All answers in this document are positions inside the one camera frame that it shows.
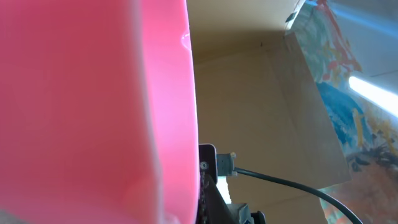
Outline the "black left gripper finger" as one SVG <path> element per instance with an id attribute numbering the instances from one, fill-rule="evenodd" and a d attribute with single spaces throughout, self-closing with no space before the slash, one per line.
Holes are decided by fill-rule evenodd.
<path id="1" fill-rule="evenodd" d="M 213 178 L 204 172 L 200 174 L 196 224 L 238 224 Z"/>

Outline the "pink plastic measuring scoop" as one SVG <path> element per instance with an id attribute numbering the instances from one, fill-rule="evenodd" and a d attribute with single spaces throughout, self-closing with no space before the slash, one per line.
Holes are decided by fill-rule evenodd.
<path id="1" fill-rule="evenodd" d="M 27 223 L 194 223 L 185 1 L 1 2 L 1 210 Z"/>

